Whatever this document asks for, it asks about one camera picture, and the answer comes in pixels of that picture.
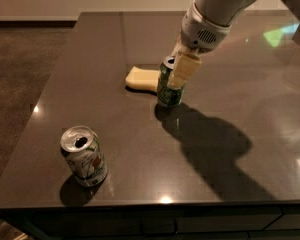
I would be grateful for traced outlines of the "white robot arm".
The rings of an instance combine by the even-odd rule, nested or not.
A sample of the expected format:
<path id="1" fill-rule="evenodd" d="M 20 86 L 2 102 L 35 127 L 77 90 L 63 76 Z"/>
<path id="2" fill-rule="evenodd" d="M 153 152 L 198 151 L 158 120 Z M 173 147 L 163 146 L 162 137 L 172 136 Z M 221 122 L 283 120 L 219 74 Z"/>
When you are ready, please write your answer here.
<path id="1" fill-rule="evenodd" d="M 235 18 L 257 0 L 194 0 L 182 20 L 167 86 L 179 89 L 201 65 L 199 56 L 218 47 Z M 281 0 L 300 21 L 300 0 Z"/>

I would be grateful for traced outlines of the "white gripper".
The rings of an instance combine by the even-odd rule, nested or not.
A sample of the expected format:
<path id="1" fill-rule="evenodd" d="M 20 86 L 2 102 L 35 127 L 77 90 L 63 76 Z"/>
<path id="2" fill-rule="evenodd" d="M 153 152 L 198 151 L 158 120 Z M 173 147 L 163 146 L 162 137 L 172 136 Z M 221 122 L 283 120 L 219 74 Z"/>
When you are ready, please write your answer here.
<path id="1" fill-rule="evenodd" d="M 172 51 L 175 63 L 168 78 L 168 88 L 181 89 L 201 66 L 201 58 L 195 50 L 207 53 L 219 46 L 230 31 L 229 18 L 221 0 L 192 2 L 183 17 L 181 33 Z"/>

